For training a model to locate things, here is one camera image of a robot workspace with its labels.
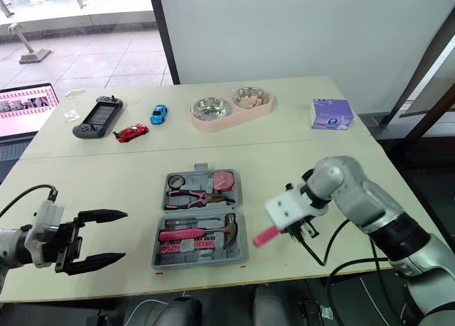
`game controller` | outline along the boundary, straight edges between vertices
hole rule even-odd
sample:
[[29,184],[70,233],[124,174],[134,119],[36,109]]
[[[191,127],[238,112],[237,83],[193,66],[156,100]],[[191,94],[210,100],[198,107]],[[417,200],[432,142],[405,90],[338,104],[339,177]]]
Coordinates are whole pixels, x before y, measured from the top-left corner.
[[111,97],[98,97],[96,105],[84,121],[73,128],[74,136],[81,139],[102,138],[116,115],[123,107],[121,99]]

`pink bowl holder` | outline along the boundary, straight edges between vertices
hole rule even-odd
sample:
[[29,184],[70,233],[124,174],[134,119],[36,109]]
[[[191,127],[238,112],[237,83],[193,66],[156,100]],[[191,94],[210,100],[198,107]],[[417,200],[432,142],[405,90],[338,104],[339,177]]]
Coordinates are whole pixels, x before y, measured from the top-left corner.
[[188,111],[190,114],[190,120],[194,127],[202,132],[213,133],[221,131],[222,129],[228,129],[232,126],[236,126],[246,121],[270,114],[272,112],[273,94],[271,92],[267,92],[267,96],[269,97],[269,101],[266,104],[262,104],[258,107],[253,107],[251,109],[245,109],[237,106],[234,100],[232,100],[232,92],[215,94],[213,97],[220,97],[226,102],[229,102],[230,106],[232,107],[232,113],[217,120],[202,121],[193,115],[191,105]]

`pink handle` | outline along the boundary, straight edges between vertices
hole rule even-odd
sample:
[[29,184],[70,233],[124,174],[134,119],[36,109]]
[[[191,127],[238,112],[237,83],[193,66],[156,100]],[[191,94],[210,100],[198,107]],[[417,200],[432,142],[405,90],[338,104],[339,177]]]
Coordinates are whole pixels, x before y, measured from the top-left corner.
[[194,249],[213,249],[215,248],[215,241],[213,239],[201,239],[194,241]]
[[263,246],[268,241],[270,241],[271,239],[276,237],[279,233],[280,233],[280,231],[277,229],[277,227],[276,226],[272,226],[272,227],[264,230],[260,234],[254,236],[252,238],[253,244],[255,246]]
[[159,246],[160,254],[180,253],[180,244],[162,244]]
[[192,228],[172,232],[160,232],[158,240],[160,242],[179,241],[181,239],[197,239],[202,236],[204,236],[204,229]]

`game screen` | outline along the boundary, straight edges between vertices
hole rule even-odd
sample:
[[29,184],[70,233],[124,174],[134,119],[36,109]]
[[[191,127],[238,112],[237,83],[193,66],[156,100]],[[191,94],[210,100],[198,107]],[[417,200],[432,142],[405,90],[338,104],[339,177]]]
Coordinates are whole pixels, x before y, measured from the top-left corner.
[[0,92],[0,138],[39,131],[57,104],[50,85]]
[[94,125],[104,125],[109,115],[115,109],[114,106],[100,106],[95,113],[89,118],[88,123]]

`gray tool case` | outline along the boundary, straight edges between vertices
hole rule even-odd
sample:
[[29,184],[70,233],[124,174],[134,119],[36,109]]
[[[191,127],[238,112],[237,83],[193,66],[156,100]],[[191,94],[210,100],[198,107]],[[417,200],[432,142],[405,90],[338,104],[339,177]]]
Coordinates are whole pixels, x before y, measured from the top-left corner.
[[[245,235],[245,222],[242,216],[235,210],[240,200],[240,178],[234,170],[208,170],[207,164],[195,164],[193,172],[170,173],[166,177],[166,186],[162,209],[166,215],[159,219],[158,229],[155,236],[154,252],[151,265],[154,269],[164,270],[173,268],[188,268],[196,266],[221,266],[241,262],[244,258],[243,239]],[[175,190],[169,187],[169,178],[179,175],[184,178],[185,184],[179,190],[202,190],[209,193],[218,193],[213,190],[213,176],[216,172],[229,172],[234,176],[234,185],[230,191],[219,192],[235,202],[207,203],[205,207],[190,207],[187,209],[167,210],[167,205],[187,205],[197,200],[195,197],[177,196],[169,197],[168,192]],[[188,228],[218,229],[223,228],[227,222],[227,216],[235,215],[237,223],[237,236],[231,245],[226,246],[226,236],[223,232],[213,232],[204,235],[202,239],[214,240],[214,249],[195,250],[191,240],[162,242],[159,234],[167,230],[180,230]],[[183,222],[192,221],[190,224],[171,225],[176,220]],[[160,254],[162,244],[180,244],[181,252]]]

